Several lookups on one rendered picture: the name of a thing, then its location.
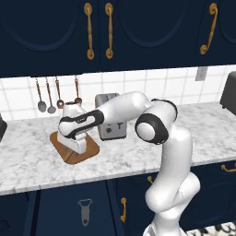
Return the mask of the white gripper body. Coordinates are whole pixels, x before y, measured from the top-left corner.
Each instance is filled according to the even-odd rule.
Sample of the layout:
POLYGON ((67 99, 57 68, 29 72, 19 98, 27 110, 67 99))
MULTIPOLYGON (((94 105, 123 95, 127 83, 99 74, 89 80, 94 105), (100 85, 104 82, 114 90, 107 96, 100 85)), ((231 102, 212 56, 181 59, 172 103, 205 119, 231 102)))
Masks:
POLYGON ((66 138, 62 136, 60 133, 57 133, 57 141, 67 148, 74 150, 78 154, 83 154, 86 152, 87 149, 87 141, 86 141, 87 134, 83 133, 80 135, 76 135, 76 138, 66 138))

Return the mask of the brown wooden cutting board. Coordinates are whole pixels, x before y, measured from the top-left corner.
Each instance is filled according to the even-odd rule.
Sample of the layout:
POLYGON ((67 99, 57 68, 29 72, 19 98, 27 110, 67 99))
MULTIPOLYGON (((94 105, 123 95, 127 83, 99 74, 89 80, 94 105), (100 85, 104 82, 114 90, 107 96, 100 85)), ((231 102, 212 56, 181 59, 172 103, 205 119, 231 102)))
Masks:
POLYGON ((100 151, 98 144, 89 136, 86 135, 86 149, 85 152, 79 154, 75 152, 72 148, 67 147, 58 141, 58 132, 50 134, 50 140, 53 143, 55 149, 58 151, 63 161, 67 164, 77 164, 85 159, 91 158, 97 155, 100 151))

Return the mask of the silver toaster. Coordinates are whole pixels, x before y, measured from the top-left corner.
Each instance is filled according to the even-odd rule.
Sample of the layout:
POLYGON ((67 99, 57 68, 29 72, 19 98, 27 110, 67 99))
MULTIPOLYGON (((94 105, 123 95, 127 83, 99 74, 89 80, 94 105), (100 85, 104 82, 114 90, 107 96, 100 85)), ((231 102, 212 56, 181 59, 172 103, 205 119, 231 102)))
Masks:
MULTIPOLYGON (((117 96, 119 96, 119 93, 97 94, 95 96, 95 107, 99 107, 106 101, 111 100, 117 96)), ((126 128, 127 123, 101 124, 98 126, 100 139, 105 141, 126 138, 126 128)))

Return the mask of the grey hanging spoon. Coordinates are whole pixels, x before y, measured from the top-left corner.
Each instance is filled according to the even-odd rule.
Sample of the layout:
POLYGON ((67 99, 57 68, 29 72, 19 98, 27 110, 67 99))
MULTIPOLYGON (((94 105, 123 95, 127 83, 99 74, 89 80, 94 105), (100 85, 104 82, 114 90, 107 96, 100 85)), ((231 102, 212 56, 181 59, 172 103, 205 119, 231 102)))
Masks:
POLYGON ((46 111, 46 103, 41 99, 41 90, 40 90, 39 82, 36 82, 36 87, 37 87, 38 95, 40 98, 40 101, 38 102, 38 109, 40 112, 45 112, 46 111))
POLYGON ((47 92, 48 92, 48 96, 49 96, 49 101, 50 101, 50 106, 48 107, 47 112, 49 114, 53 114, 53 113, 56 112, 56 108, 53 106, 49 82, 46 82, 46 88, 47 88, 47 92))

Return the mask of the copper hanging ladle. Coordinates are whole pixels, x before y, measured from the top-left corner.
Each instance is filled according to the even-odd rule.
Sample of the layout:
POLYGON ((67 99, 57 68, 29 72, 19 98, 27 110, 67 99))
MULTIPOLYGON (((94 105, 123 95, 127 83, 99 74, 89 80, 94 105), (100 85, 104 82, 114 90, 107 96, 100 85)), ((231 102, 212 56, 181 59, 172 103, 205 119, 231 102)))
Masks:
POLYGON ((57 107, 58 107, 58 109, 63 109, 65 103, 61 99, 60 85, 59 85, 59 80, 57 79, 57 77, 55 77, 55 85, 56 85, 57 95, 58 95, 57 107))

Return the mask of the copper hanging spoon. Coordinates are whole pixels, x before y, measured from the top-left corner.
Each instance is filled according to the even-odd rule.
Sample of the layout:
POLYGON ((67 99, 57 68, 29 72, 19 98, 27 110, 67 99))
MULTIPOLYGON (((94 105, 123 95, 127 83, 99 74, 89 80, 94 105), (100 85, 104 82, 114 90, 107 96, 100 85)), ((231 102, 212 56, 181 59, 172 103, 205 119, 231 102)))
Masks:
POLYGON ((79 85, 78 85, 77 76, 75 76, 75 86, 76 86, 76 93, 77 93, 77 97, 75 98, 75 102, 81 104, 82 99, 79 97, 79 85))

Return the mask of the dark blue drawer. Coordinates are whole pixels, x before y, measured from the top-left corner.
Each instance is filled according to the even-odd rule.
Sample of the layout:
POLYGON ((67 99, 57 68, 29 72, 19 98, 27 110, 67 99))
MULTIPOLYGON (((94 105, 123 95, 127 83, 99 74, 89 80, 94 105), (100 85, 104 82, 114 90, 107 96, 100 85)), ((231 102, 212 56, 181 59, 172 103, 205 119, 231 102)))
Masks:
POLYGON ((105 182, 42 190, 35 236, 115 236, 105 182), (81 222, 80 199, 93 200, 87 227, 81 222))

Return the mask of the black appliance corner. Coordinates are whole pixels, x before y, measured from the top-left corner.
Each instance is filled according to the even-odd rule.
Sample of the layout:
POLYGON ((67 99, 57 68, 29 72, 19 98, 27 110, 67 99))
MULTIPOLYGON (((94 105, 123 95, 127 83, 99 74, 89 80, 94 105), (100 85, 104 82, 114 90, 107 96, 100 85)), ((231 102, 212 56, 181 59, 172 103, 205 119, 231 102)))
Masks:
POLYGON ((0 113, 0 142, 5 134, 7 128, 7 123, 3 120, 2 115, 0 113))

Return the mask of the dark blue base cupboard door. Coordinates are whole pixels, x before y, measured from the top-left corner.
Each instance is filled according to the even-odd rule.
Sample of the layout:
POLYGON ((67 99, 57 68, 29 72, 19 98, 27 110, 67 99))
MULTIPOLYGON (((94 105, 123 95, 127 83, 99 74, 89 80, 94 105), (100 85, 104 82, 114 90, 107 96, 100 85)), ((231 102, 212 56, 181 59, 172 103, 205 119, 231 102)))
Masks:
POLYGON ((30 236, 37 193, 0 196, 0 236, 30 236))
POLYGON ((236 160, 191 168, 201 189, 184 210, 184 231, 236 221, 236 160))
POLYGON ((145 193, 152 183, 148 181, 148 176, 152 181, 157 177, 156 172, 133 175, 117 178, 114 189, 120 210, 123 214, 122 197, 126 198, 126 220, 122 223, 125 236, 143 236, 145 228, 154 218, 154 213, 148 208, 145 200, 145 193))

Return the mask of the black countertop appliance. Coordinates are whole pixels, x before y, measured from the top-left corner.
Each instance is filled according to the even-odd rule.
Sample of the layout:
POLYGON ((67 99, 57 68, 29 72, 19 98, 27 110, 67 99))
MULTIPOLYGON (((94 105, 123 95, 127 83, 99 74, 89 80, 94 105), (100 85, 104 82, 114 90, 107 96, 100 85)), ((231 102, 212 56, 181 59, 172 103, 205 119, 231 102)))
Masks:
POLYGON ((236 71, 228 74, 219 103, 236 116, 236 71))

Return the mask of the grey wall outlet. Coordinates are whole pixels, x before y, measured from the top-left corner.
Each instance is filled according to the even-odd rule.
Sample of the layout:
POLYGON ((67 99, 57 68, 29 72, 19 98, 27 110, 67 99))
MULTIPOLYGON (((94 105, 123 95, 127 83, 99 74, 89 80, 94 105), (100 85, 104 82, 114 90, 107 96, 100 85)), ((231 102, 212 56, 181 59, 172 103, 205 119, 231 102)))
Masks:
POLYGON ((207 66, 199 66, 196 71, 195 80, 204 81, 207 75, 207 66))

